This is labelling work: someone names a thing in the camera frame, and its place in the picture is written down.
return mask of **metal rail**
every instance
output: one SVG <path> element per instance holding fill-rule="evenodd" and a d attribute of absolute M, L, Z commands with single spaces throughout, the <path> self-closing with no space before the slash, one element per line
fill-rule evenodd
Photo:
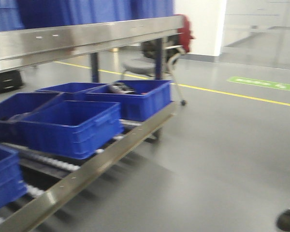
<path fill-rule="evenodd" d="M 177 33 L 182 16 L 0 32 L 0 73 Z"/>

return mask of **floor marking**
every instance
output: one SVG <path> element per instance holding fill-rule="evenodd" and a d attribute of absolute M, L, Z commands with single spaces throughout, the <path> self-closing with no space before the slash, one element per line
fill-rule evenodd
<path fill-rule="evenodd" d="M 79 68 L 91 69 L 90 67 L 87 67 L 87 66 L 78 65 L 78 64 L 71 64 L 71 63 L 66 63 L 66 62 L 60 62 L 60 61 L 55 61 L 55 63 L 75 66 L 75 67 L 79 67 Z M 105 73 L 112 73 L 112 74 L 121 75 L 121 73 L 119 73 L 119 72 L 112 72 L 112 71 L 107 71 L 107 70 L 99 70 L 99 71 L 105 72 Z M 127 74 L 126 76 L 140 78 L 140 79 L 148 79 L 146 77 L 129 75 L 129 74 Z M 202 91 L 207 91 L 207 92 L 212 92 L 212 93 L 219 93 L 219 94 L 224 94 L 224 95 L 229 95 L 229 96 L 234 96 L 234 97 L 239 97 L 239 98 L 245 98 L 245 99 L 251 99 L 251 100 L 256 100 L 256 101 L 261 101 L 261 102 L 263 101 L 263 102 L 268 102 L 268 103 L 273 103 L 273 104 L 278 104 L 278 105 L 290 106 L 290 103 L 281 102 L 281 101 L 277 102 L 277 101 L 273 101 L 273 100 L 256 98 L 256 97 L 251 97 L 251 96 L 246 96 L 246 95 L 241 95 L 241 94 L 236 94 L 236 93 L 229 93 L 229 92 L 224 92 L 224 91 L 219 91 L 219 90 L 214 90 L 214 89 L 202 88 L 202 87 L 197 87 L 197 86 L 190 86 L 190 85 L 184 85 L 184 84 L 178 84 L 178 85 L 180 87 L 197 89 L 197 90 L 202 90 Z"/>
<path fill-rule="evenodd" d="M 239 76 L 232 76 L 228 79 L 228 81 L 245 85 L 260 86 L 290 91 L 290 84 L 284 84 L 279 82 L 263 81 Z"/>

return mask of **chair leg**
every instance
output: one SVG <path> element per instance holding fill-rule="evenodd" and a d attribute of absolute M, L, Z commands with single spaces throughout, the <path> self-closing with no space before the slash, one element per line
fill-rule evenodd
<path fill-rule="evenodd" d="M 175 83 L 176 91 L 177 91 L 178 96 L 180 98 L 180 103 L 181 103 L 182 106 L 184 106 L 184 105 L 187 104 L 187 101 L 184 100 L 183 94 L 182 94 L 182 92 L 181 92 L 181 90 L 179 88 L 178 82 L 177 82 L 176 77 L 175 77 L 174 72 L 173 72 L 173 60 L 174 59 L 177 59 L 176 55 L 174 55 L 174 57 L 169 59 L 168 69 L 169 69 L 170 75 L 171 75 L 171 77 L 172 77 L 172 79 L 173 79 L 173 81 Z"/>
<path fill-rule="evenodd" d="M 125 74 L 126 74 L 127 70 L 125 69 L 122 73 L 121 73 L 121 76 L 120 76 L 120 79 L 121 80 L 124 80 L 125 79 Z"/>

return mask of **stainless steel rack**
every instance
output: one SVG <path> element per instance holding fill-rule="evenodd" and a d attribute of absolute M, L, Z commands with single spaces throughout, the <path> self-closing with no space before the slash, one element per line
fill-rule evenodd
<path fill-rule="evenodd" d="M 21 67 L 91 54 L 93 81 L 99 81 L 97 52 L 157 39 L 156 78 L 162 78 L 163 38 L 177 34 L 182 17 L 172 16 L 123 22 L 0 32 L 0 73 Z M 20 151 L 23 170 L 46 175 L 52 181 L 36 198 L 25 196 L 23 204 L 7 218 L 0 218 L 0 232 L 27 232 L 45 221 L 93 180 L 159 129 L 173 115 L 175 103 L 145 122 L 123 121 L 125 132 L 83 161 L 51 154 Z"/>

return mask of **black box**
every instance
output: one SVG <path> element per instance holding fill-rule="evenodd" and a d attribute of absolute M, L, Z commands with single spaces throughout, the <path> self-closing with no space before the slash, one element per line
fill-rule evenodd
<path fill-rule="evenodd" d="M 23 86 L 20 72 L 17 70 L 0 73 L 0 93 Z"/>

